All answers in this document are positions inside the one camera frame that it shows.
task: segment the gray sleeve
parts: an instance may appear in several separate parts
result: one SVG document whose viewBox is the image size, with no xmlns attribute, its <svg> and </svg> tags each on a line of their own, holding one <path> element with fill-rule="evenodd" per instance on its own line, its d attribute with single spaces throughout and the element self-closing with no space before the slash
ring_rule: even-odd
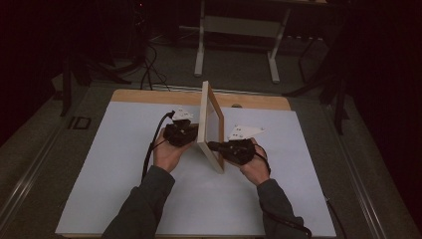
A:
<svg viewBox="0 0 422 239">
<path fill-rule="evenodd" d="M 260 205 L 264 212 L 269 212 L 278 218 L 294 222 L 301 226 L 304 225 L 302 217 L 295 216 L 292 205 L 283 189 L 275 179 L 269 179 L 257 187 Z M 264 229 L 268 239 L 289 238 L 299 239 L 308 238 L 303 231 L 286 226 L 276 220 L 273 220 L 266 213 L 263 214 Z"/>
<path fill-rule="evenodd" d="M 130 192 L 102 238 L 154 238 L 164 203 L 174 182 L 167 171 L 152 166 L 142 183 Z"/>
</svg>

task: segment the white paper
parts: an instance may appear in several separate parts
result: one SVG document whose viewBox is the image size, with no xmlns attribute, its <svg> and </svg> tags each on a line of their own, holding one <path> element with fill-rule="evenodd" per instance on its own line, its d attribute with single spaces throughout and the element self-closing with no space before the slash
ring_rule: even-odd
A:
<svg viewBox="0 0 422 239">
<path fill-rule="evenodd" d="M 115 103 L 106 110 L 84 167 L 56 230 L 102 234 L 141 179 L 143 160 L 162 116 L 173 105 Z M 183 106 L 198 122 L 199 107 Z M 289 197 L 295 214 L 315 236 L 334 237 L 317 175 L 295 112 L 223 108 L 225 131 L 259 125 L 255 136 L 267 152 L 271 176 Z M 264 235 L 256 187 L 229 163 L 218 174 L 197 145 L 171 173 L 176 183 L 164 206 L 157 235 Z"/>
</svg>

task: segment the tripod leg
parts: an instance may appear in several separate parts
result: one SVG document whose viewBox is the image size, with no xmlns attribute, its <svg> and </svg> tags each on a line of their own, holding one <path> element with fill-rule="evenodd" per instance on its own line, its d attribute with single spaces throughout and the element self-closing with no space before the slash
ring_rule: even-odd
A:
<svg viewBox="0 0 422 239">
<path fill-rule="evenodd" d="M 307 45 L 307 47 L 304 49 L 304 51 L 301 53 L 298 59 L 298 66 L 299 66 L 299 72 L 301 73 L 302 81 L 304 83 L 307 83 L 307 79 L 305 78 L 304 69 L 302 68 L 302 59 L 304 58 L 307 51 L 310 49 L 310 47 L 314 44 L 314 42 L 317 40 L 317 38 L 313 38 Z"/>
<path fill-rule="evenodd" d="M 72 81 L 69 55 L 63 60 L 63 107 L 61 117 L 64 117 L 72 105 Z"/>
<path fill-rule="evenodd" d="M 331 77 L 326 77 L 323 80 L 320 81 L 315 81 L 315 82 L 311 82 L 309 84 L 307 84 L 306 86 L 299 88 L 295 91 L 289 92 L 289 93 L 282 93 L 283 97 L 297 97 L 303 93 L 306 93 L 312 89 L 315 89 L 319 86 L 322 86 L 326 83 L 328 83 L 329 81 L 332 81 L 332 76 Z"/>
<path fill-rule="evenodd" d="M 332 99 L 334 99 L 335 95 L 338 93 L 338 84 L 339 84 L 339 77 L 333 77 L 331 81 L 329 81 L 323 91 L 319 95 L 319 102 L 321 104 L 330 104 Z"/>
<path fill-rule="evenodd" d="M 100 73 L 102 73 L 103 75 L 105 75 L 106 77 L 108 77 L 109 79 L 111 79 L 112 81 L 114 81 L 115 83 L 128 84 L 128 85 L 131 84 L 131 82 L 125 81 L 124 79 L 118 77 L 116 74 L 114 74 L 113 72 L 109 71 L 108 69 L 102 67 L 100 64 L 98 64 L 97 62 L 91 60 L 87 56 L 84 56 L 83 54 L 78 54 L 78 56 L 86 64 L 90 65 L 92 68 L 96 69 L 97 71 L 99 71 Z"/>
<path fill-rule="evenodd" d="M 345 80 L 341 79 L 338 83 L 337 102 L 335 105 L 334 125 L 337 132 L 343 135 L 341 128 L 341 120 L 344 111 L 344 97 L 345 97 Z"/>
</svg>

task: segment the cable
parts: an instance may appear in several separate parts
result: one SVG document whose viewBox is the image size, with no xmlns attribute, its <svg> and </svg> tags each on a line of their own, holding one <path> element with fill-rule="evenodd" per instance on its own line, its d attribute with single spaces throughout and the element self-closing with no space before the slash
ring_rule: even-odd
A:
<svg viewBox="0 0 422 239">
<path fill-rule="evenodd" d="M 164 142 L 166 142 L 166 141 L 168 141 L 167 139 L 165 139 L 165 140 L 163 140 L 163 141 L 161 141 L 161 142 L 159 142 L 155 147 L 153 147 L 152 149 L 155 149 L 156 147 L 158 147 L 158 146 L 160 146 L 162 143 L 164 143 Z"/>
<path fill-rule="evenodd" d="M 327 196 L 325 196 L 325 193 L 322 193 L 322 194 L 323 194 L 323 196 L 326 199 L 326 204 L 328 205 L 328 207 L 331 210 L 332 214 L 334 214 L 335 220 L 337 220 L 337 222 L 338 222 L 338 226 L 340 227 L 340 230 L 341 230 L 341 232 L 342 232 L 342 234 L 344 236 L 344 239 L 347 239 L 347 234 L 345 233 L 344 227 L 341 224 L 341 221 L 340 221 L 340 219 L 339 219 L 339 217 L 337 215 L 337 212 L 335 211 L 334 207 L 329 202 L 329 198 Z"/>
<path fill-rule="evenodd" d="M 165 75 L 161 74 L 161 73 L 158 73 L 158 71 L 153 66 L 153 64 L 155 63 L 155 61 L 157 59 L 157 51 L 156 51 L 156 49 L 154 47 L 152 47 L 150 44 L 148 44 L 147 47 L 150 48 L 153 51 L 154 55 L 153 55 L 152 61 L 149 61 L 148 59 L 145 59 L 145 67 L 146 67 L 146 70 L 145 70 L 145 73 L 143 74 L 142 79 L 140 81 L 140 89 L 141 90 L 143 89 L 143 83 L 144 83 L 145 79 L 147 78 L 148 79 L 148 83 L 149 83 L 149 88 L 151 90 L 153 90 L 153 87 L 152 87 L 153 85 L 155 85 L 155 84 L 161 84 L 161 85 L 165 85 L 167 87 L 167 89 L 170 91 L 170 89 L 168 88 L 168 86 L 166 84 L 167 77 Z M 154 83 L 151 80 L 151 70 L 152 70 L 153 73 L 155 73 L 155 76 L 159 79 L 159 83 Z"/>
<path fill-rule="evenodd" d="M 296 222 L 291 222 L 291 221 L 282 219 L 282 218 L 280 218 L 280 217 L 278 217 L 274 214 L 271 214 L 270 212 L 265 210 L 262 205 L 261 205 L 261 208 L 262 208 L 264 214 L 267 215 L 268 217 L 270 217 L 271 219 L 273 219 L 273 220 L 275 220 L 279 223 L 282 223 L 283 225 L 289 226 L 293 229 L 303 231 L 305 234 L 307 234 L 308 238 L 310 238 L 310 239 L 313 237 L 313 232 L 308 227 L 300 225 Z"/>
<path fill-rule="evenodd" d="M 174 111 L 171 111 L 171 113 L 165 114 L 164 117 L 162 117 L 161 121 L 158 124 L 157 130 L 155 131 L 154 138 L 152 139 L 152 142 L 149 144 L 148 152 L 146 153 L 145 160 L 143 161 L 143 170 L 142 170 L 141 181 L 143 181 L 143 178 L 145 177 L 146 172 L 148 171 L 149 159 L 151 158 L 152 151 L 155 148 L 154 144 L 155 144 L 155 141 L 157 139 L 159 130 L 161 129 L 161 125 L 167 117 L 172 118 L 173 116 L 174 116 Z"/>
<path fill-rule="evenodd" d="M 188 37 L 193 36 L 193 35 L 198 34 L 198 33 L 199 33 L 199 30 L 195 30 L 195 31 L 193 31 L 191 33 L 187 33 L 187 34 L 185 34 L 185 35 L 177 38 L 177 41 L 178 40 L 185 39 L 185 38 L 188 38 Z M 171 40 L 167 40 L 167 39 L 164 39 L 165 41 L 162 41 L 162 42 L 157 41 L 157 40 L 159 40 L 162 37 L 164 37 L 164 35 L 163 34 L 160 34 L 160 35 L 157 35 L 155 37 L 152 37 L 148 41 L 149 41 L 149 43 L 156 44 L 156 45 L 161 45 L 161 46 L 173 44 L 173 42 Z"/>
<path fill-rule="evenodd" d="M 268 169 L 268 174 L 271 174 L 271 167 L 270 167 L 270 164 L 268 163 L 268 156 L 267 156 L 267 153 L 265 152 L 264 148 L 261 147 L 260 145 L 256 144 L 256 143 L 254 143 L 254 146 L 258 146 L 264 152 L 265 157 L 263 157 L 262 155 L 258 154 L 257 152 L 255 152 L 255 155 L 259 156 L 261 159 L 264 160 L 264 162 L 265 162 L 265 164 L 267 166 L 267 169 Z"/>
</svg>

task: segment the metal stand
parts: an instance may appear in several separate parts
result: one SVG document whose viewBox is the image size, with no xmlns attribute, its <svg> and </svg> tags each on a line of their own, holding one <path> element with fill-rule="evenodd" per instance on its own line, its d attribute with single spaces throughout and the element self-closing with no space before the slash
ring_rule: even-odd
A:
<svg viewBox="0 0 422 239">
<path fill-rule="evenodd" d="M 285 11 L 282 23 L 270 21 L 257 21 L 248 19 L 237 19 L 217 16 L 205 15 L 205 0 L 201 0 L 201 17 L 199 21 L 199 46 L 196 55 L 195 77 L 202 76 L 204 65 L 204 34 L 207 32 L 218 32 L 227 34 L 238 34 L 246 36 L 275 38 L 275 44 L 271 51 L 268 52 L 268 62 L 270 65 L 271 77 L 273 83 L 280 82 L 279 72 L 277 70 L 276 55 L 279 50 L 286 24 L 289 20 L 291 9 Z"/>
</svg>

